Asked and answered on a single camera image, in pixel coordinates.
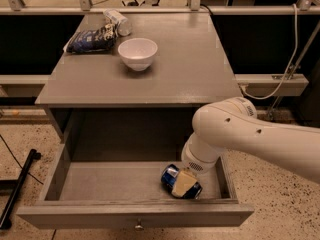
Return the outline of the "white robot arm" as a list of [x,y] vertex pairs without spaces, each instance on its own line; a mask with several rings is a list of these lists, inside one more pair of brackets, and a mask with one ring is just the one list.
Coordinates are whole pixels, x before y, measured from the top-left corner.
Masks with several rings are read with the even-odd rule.
[[172,189],[177,198],[194,188],[197,176],[211,169],[227,149],[320,183],[319,128],[259,120],[252,102],[242,97],[200,107],[193,115],[192,128],[181,154],[184,168]]

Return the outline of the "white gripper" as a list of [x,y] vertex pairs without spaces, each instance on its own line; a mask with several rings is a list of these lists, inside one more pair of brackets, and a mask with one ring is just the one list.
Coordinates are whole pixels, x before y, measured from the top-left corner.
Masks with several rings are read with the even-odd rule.
[[202,145],[195,147],[191,143],[186,143],[181,154],[181,160],[183,165],[191,171],[188,169],[179,171],[171,194],[177,198],[184,197],[197,182],[195,174],[207,173],[214,167],[220,156],[220,148]]

